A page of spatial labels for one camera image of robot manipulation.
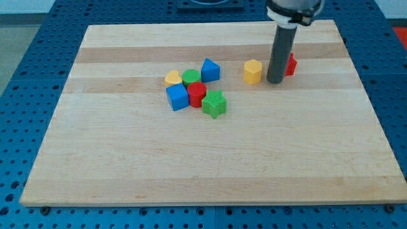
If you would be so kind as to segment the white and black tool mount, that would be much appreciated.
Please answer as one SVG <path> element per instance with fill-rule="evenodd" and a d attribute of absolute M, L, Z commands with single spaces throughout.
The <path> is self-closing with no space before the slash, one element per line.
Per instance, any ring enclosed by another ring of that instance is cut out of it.
<path fill-rule="evenodd" d="M 322 11 L 324 0 L 266 0 L 266 14 L 284 29 L 310 26 Z"/>

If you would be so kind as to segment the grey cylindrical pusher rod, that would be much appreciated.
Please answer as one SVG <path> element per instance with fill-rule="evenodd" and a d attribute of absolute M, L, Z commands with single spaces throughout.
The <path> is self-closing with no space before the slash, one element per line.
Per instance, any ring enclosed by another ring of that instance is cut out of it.
<path fill-rule="evenodd" d="M 276 28 L 266 75 L 270 83 L 279 84 L 284 79 L 296 30 L 297 27 L 286 29 L 279 25 Z"/>

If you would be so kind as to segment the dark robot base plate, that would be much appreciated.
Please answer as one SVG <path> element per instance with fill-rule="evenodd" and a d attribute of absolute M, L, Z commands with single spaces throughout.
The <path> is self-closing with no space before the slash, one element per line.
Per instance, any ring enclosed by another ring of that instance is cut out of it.
<path fill-rule="evenodd" d="M 177 0 L 177 11 L 242 10 L 245 0 Z"/>

